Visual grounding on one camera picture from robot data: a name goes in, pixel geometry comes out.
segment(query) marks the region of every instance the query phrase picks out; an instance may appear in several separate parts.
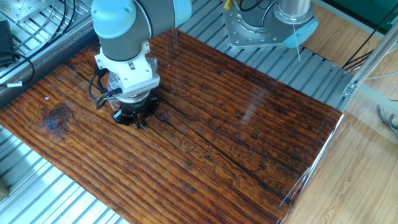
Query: metal mount plate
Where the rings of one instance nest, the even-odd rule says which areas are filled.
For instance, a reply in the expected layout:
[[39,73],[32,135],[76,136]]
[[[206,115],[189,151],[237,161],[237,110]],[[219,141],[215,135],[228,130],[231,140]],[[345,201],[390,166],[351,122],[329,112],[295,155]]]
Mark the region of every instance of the metal mount plate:
[[357,84],[349,83],[341,95],[343,97],[351,98],[357,89]]
[[14,22],[18,20],[18,23],[21,23],[49,7],[53,2],[53,0],[0,0],[0,12],[10,20]]
[[[224,9],[223,14],[232,48],[256,49],[283,46],[283,41],[294,33],[293,26],[281,22],[271,10],[264,21],[264,27],[253,30],[246,25],[241,11],[234,5],[231,9]],[[264,12],[253,13],[252,16],[261,20]],[[296,30],[304,24],[295,25]]]

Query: robotic arm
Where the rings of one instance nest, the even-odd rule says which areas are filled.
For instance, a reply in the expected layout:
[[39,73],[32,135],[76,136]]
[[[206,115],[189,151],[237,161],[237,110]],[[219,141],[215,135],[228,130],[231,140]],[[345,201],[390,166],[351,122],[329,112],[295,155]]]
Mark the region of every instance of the robotic arm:
[[101,43],[95,76],[100,80],[109,71],[107,88],[99,85],[105,95],[97,98],[97,109],[103,100],[116,100],[115,122],[144,128],[159,104],[150,90],[160,82],[156,59],[145,57],[150,52],[147,40],[178,27],[191,14],[191,0],[93,1],[91,16]]

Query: wood grain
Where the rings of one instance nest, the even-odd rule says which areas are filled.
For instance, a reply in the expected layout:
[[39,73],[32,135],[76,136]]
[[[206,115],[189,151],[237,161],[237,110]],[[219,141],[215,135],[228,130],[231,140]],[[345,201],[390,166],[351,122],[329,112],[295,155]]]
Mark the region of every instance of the wood grain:
[[0,123],[131,223],[275,223],[341,113],[179,31],[150,44],[162,81],[148,132],[95,110],[97,43]]

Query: light blue joint cap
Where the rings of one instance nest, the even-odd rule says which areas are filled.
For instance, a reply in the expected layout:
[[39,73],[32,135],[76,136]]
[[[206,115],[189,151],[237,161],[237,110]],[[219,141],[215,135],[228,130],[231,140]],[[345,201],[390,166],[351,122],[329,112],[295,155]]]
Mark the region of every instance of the light blue joint cap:
[[192,15],[192,0],[173,0],[175,28],[187,22]]
[[[297,36],[297,43],[300,45],[304,43],[317,29],[319,25],[319,21],[317,18],[311,19],[308,23],[306,23],[304,26],[302,26],[300,29],[296,30],[296,36]],[[294,38],[294,34],[286,38],[286,40],[283,42],[283,44],[290,48],[293,49],[296,47],[296,40]]]
[[91,17],[97,35],[113,39],[131,28],[137,17],[137,9],[132,0],[94,0]]

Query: metal grating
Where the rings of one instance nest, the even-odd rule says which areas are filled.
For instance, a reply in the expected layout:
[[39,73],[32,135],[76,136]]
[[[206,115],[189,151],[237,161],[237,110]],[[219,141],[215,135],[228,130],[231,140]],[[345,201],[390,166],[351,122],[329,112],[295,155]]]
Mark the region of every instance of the metal grating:
[[[296,49],[232,49],[222,16],[222,2],[192,2],[192,18],[179,29],[308,96],[344,110],[348,99],[342,98],[341,92],[351,80],[351,74],[303,47],[300,47],[301,62]],[[78,5],[82,10],[80,16],[90,11],[87,1],[78,1]],[[19,50],[24,54],[35,51],[56,29],[62,15],[58,9],[63,9],[63,5],[57,3],[53,22],[36,34],[33,30],[40,26],[38,21],[45,22],[51,7],[20,24],[19,32],[25,33],[25,38],[17,34],[14,45],[30,38]],[[1,126],[0,179],[11,192],[0,202],[0,223],[127,223]]]
[[[30,19],[18,24],[15,24],[13,20],[7,18],[0,11],[0,20],[6,19],[10,23],[13,37],[12,43],[17,53],[25,55],[26,57],[30,57],[39,50],[42,50],[42,47],[53,36],[62,20],[64,10],[63,1],[55,0],[54,2],[54,10],[52,10],[52,2],[51,6],[45,8],[43,11],[40,11]],[[70,29],[72,29],[74,24],[78,24],[78,22],[83,20],[85,17],[90,16],[91,2],[92,0],[76,1],[76,13]],[[65,17],[65,22],[61,26],[61,30],[64,30],[64,28],[66,28],[66,26],[69,24],[73,12],[73,1],[66,0],[66,3],[67,14]],[[15,69],[22,61],[23,59],[20,59],[8,67],[0,67],[0,83],[6,83],[10,78],[14,77],[16,74],[12,73],[11,71]]]

